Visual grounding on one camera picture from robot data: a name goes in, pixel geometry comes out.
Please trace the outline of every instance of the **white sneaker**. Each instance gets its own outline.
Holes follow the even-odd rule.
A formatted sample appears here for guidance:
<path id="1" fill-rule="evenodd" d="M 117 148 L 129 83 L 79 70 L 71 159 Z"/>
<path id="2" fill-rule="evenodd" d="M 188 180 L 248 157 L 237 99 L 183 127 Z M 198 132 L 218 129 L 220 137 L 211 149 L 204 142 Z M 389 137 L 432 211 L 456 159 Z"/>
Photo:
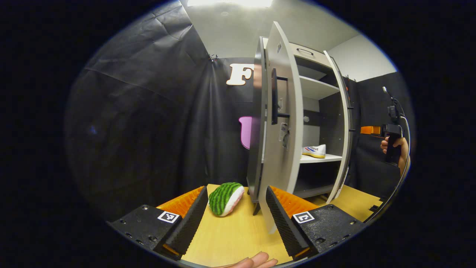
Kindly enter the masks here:
<path id="1" fill-rule="evenodd" d="M 308 146 L 302 148 L 303 155 L 309 155 L 315 158 L 325 158 L 326 157 L 326 145 L 322 144 L 319 146 Z"/>

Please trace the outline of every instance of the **watermelon plush toy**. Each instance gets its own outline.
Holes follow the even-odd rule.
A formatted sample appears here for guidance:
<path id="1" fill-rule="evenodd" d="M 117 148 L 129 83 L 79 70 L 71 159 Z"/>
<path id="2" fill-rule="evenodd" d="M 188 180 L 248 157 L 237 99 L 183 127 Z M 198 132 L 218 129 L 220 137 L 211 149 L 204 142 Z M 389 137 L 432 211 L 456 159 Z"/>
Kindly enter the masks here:
<path id="1" fill-rule="evenodd" d="M 239 183 L 224 183 L 208 196 L 208 206 L 213 214 L 224 217 L 233 211 L 244 192 L 245 188 Z"/>

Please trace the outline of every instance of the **wooden tabletop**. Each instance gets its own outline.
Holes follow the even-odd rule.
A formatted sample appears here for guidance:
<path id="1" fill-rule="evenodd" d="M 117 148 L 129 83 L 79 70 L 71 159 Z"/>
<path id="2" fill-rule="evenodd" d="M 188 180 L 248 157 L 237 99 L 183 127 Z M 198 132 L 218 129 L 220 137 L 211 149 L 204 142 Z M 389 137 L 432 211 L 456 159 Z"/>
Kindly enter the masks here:
<path id="1" fill-rule="evenodd" d="M 218 185 L 209 184 L 208 194 Z M 182 260 L 196 264 L 216 267 L 236 263 L 246 257 L 252 257 L 260 251 L 267 252 L 269 258 L 278 260 L 278 264 L 292 261 L 288 256 L 279 232 L 269 235 L 266 231 L 263 215 L 258 212 L 253 216 L 254 204 L 245 194 L 234 208 L 233 212 L 225 217 L 215 216 L 209 207 L 206 208 L 200 225 Z M 325 205 L 321 197 L 306 198 L 318 206 Z M 331 204 L 349 213 L 356 219 L 363 221 L 372 214 L 368 209 L 372 205 L 380 205 L 378 197 L 344 186 L 340 196 Z"/>

